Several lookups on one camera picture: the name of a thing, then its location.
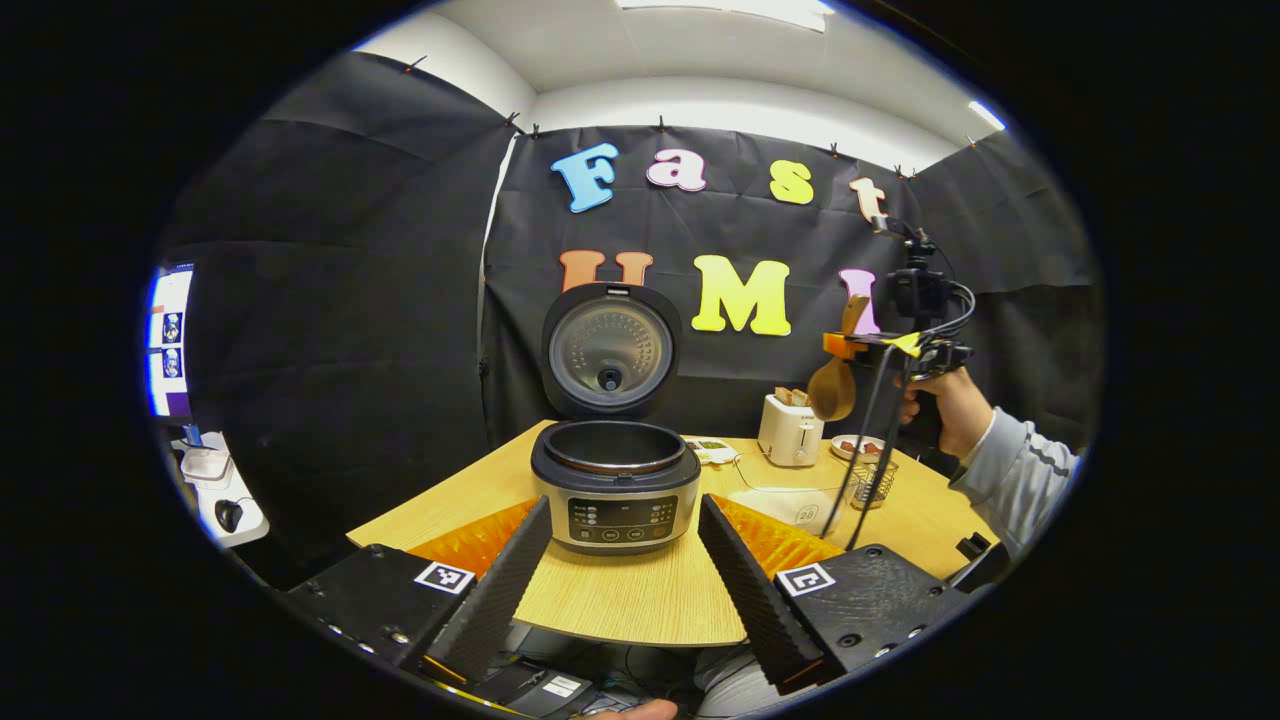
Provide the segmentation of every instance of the ceiling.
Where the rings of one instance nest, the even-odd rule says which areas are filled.
[[[622,10],[614,0],[451,0],[431,10],[480,38],[538,92],[634,77],[730,77],[852,100],[956,147],[966,135],[993,132],[968,108],[973,95],[844,9],[827,15],[820,33],[721,10]]]

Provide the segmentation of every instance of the metal basket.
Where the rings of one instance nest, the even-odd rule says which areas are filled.
[[[876,480],[876,468],[878,460],[868,462],[859,457],[859,461],[854,464],[854,477],[850,480],[850,498],[849,505],[855,510],[861,510],[867,505],[868,498],[872,493],[872,483]],[[890,460],[888,465],[884,468],[884,477],[881,478],[879,488],[876,491],[876,500],[870,503],[872,509],[884,505],[884,498],[888,497],[888,491],[893,487],[893,475],[897,473],[897,462]]]

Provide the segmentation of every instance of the rice cooker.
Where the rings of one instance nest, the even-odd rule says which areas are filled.
[[[570,288],[543,323],[547,398],[568,418],[534,442],[552,538],[586,555],[658,550],[689,529],[701,466],[676,432],[640,421],[680,359],[675,305],[621,283]]]

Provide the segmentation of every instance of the human hand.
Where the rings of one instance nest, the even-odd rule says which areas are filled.
[[[676,703],[666,700],[653,700],[626,712],[605,710],[590,715],[591,720],[672,720],[676,716]]]
[[[895,378],[893,384],[902,387],[901,378]],[[964,459],[982,439],[996,411],[978,386],[973,384],[969,372],[959,368],[906,386],[901,416],[904,425],[909,425],[920,413],[920,404],[915,397],[922,389],[938,400],[938,415],[942,416],[938,450]]]

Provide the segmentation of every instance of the black curtain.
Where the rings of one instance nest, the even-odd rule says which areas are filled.
[[[611,160],[613,197],[573,214],[567,184],[550,165],[600,142],[620,150]],[[668,147],[703,156],[704,190],[648,182],[654,152]],[[812,202],[773,197],[774,160],[801,161],[812,170]],[[681,311],[678,375],[650,420],[684,433],[754,437],[764,396],[780,384],[804,387],[827,361],[820,336],[838,329],[847,297],[837,273],[860,268],[879,279],[904,265],[905,250],[873,234],[859,210],[849,182],[860,177],[884,192],[884,213],[923,225],[942,249],[931,268],[954,274],[978,295],[978,311],[961,340],[977,351],[970,372],[992,404],[1036,421],[1055,439],[1084,443],[1101,379],[1101,304],[1089,284],[1096,274],[1065,196],[1005,133],[960,150],[919,177],[901,178],[895,170],[783,140],[655,127],[577,128],[516,141],[485,251],[484,388],[493,442],[556,416],[538,363],[543,315],[561,292],[558,258],[566,250],[603,252],[598,279],[621,278],[613,263],[617,252],[650,254],[654,264],[645,284]],[[760,260],[786,263],[791,334],[692,329],[701,292],[701,274],[692,264],[698,255],[727,256],[744,282]],[[874,286],[877,323],[886,332],[909,329],[886,290],[886,283]],[[870,375],[855,373],[863,401],[870,396]],[[882,391],[881,397],[870,432],[883,437],[896,396]],[[860,418],[859,407],[829,423],[824,434],[854,432]],[[918,454],[924,447],[914,439]]]
[[[477,268],[515,132],[457,87],[348,53],[177,204],[163,243],[196,263],[192,409],[296,561],[486,451]]]

